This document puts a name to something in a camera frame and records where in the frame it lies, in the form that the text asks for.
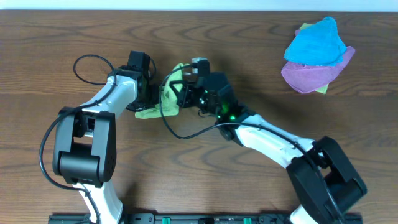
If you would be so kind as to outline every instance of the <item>robotic arm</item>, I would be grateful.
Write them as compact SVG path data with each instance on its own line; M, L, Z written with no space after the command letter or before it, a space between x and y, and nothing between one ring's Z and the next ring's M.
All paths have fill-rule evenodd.
M192 72L197 75L197 80L170 82L170 87L178 98L177 104L182 108L196 106L204 113L213 114L217 128L224 138L263 153L287 170L302 203L291 215L283 216L287 222L335 223L366 194L364 182L334 140L328 137L319 141L300 138L271 125L260 115L238 103L224 73L210 72L210 64L205 58L195 58L192 62ZM123 213L123 205L117 198L111 181L116 165L115 120L125 108L139 111L160 103L158 86L149 84L149 64L148 55L132 51L127 65L115 70L116 84L114 77L109 75L103 89L83 104L96 105L69 114L58 123L53 171L74 188L88 190L94 203L86 193L81 192L91 215L51 216L49 223L75 224L82 219L90 219L92 223L145 224L138 223L138 220L144 219L140 215L145 216L148 224L170 224L170 217L185 220L181 222L184 224L221 222L219 217L208 221L210 216L163 217ZM180 91L174 87L176 84L183 85ZM113 85L116 85L114 90L108 94ZM106 95L103 101L97 103L98 99ZM68 110L69 108L63 108L60 116ZM92 144L74 141L83 136L93 138ZM318 169L327 167L331 167L331 172L323 178ZM99 220L93 205L98 210ZM271 216L252 219L266 220L267 217ZM227 218L236 223L239 219L242 223L251 223L245 217ZM358 220L351 222L348 219L348 223L358 223ZM254 221L254 224L265 223ZM277 224L279 221L270 219L269 223Z

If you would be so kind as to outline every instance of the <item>wooden table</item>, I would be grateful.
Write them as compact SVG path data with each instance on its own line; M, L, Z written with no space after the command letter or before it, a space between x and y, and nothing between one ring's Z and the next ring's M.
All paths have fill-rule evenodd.
M284 50L303 22L326 16L356 54L326 95L300 95L280 74ZM73 75L75 59L98 54L120 66L130 50L156 61L159 80L179 62L207 57L266 120L299 136L335 138L369 189L351 211L365 223L397 223L397 36L398 15L386 13L0 11L0 223L88 212L80 194L44 179L39 144L60 108L78 106L101 88ZM103 82L109 68L85 59L78 71ZM195 109L168 120L180 134L214 122ZM178 140L160 119L125 111L117 139L113 180L129 212L258 213L299 205L283 168L218 131ZM44 152L51 174L53 142L54 133Z

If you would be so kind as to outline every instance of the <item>wooden surface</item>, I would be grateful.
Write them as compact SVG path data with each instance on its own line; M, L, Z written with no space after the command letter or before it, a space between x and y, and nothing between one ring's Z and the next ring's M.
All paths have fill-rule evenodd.
M300 95L280 75L284 50L301 23L326 16L356 54L326 95ZM365 223L397 223L397 36L397 14L0 11L0 223L46 223L52 213L88 211L78 193L44 179L39 144L60 108L78 106L101 88L75 78L75 59L98 54L120 66L130 50L149 54L159 79L179 62L207 57L266 120L299 136L335 138L369 189L351 211ZM103 82L109 68L86 59L78 71ZM180 134L213 123L193 109L168 120ZM160 119L125 111L117 140L113 180L130 212L258 213L299 205L283 168L217 131L182 141ZM53 141L54 133L44 153L51 174Z

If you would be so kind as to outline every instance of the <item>stack of cloths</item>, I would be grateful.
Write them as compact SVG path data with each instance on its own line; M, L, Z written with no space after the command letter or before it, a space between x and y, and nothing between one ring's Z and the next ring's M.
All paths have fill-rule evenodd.
M326 93L332 82L355 54L338 36L334 18L303 24L285 51L288 61L282 69L286 82L299 93Z

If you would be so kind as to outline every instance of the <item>table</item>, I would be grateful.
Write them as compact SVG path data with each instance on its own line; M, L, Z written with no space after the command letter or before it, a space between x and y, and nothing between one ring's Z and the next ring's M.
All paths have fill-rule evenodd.
M303 22L332 16L356 54L328 93L301 95L280 74L284 50ZM352 212L365 223L398 222L398 14L347 12L0 12L0 223L45 223L53 213L86 213L80 194L49 184L38 165L45 130L63 106L101 87L79 81L76 58L113 65L130 50L149 54L157 78L193 57L226 72L237 97L266 120L313 139L335 138L368 186ZM103 82L107 65L84 59L82 77ZM169 117L180 134L211 125L197 110ZM292 211L299 201L283 168L218 131L178 140L161 119L117 120L113 181L129 212ZM52 173L51 134L44 152Z

